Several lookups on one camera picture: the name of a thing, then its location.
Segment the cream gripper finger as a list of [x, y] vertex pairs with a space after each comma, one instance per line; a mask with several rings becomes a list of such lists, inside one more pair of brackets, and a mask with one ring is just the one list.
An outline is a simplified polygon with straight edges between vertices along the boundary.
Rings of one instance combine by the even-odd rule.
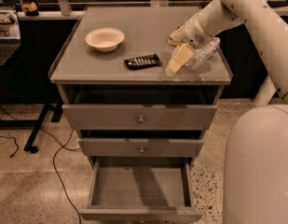
[[191, 57], [194, 55], [195, 49], [189, 44], [183, 44], [182, 46], [178, 46], [169, 60], [166, 67], [166, 74], [168, 76], [175, 75], [178, 70], [188, 62]]
[[173, 42], [183, 42], [183, 31], [183, 26], [178, 27], [174, 32], [170, 34], [169, 39]]

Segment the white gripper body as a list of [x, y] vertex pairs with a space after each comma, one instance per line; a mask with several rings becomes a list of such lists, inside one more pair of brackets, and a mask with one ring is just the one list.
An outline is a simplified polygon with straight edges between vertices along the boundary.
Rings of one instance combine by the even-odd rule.
[[207, 45], [213, 37], [209, 35], [201, 23], [199, 15], [195, 14], [181, 28], [181, 41], [192, 45], [195, 49], [201, 49]]

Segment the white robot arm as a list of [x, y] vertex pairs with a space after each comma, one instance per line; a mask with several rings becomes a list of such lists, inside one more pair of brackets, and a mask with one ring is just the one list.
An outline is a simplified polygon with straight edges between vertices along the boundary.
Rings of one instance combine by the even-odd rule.
[[212, 0], [168, 42], [176, 73], [224, 30], [244, 25], [257, 51], [260, 73], [254, 109], [231, 129], [225, 151], [223, 224], [288, 224], [288, 24], [267, 0]]

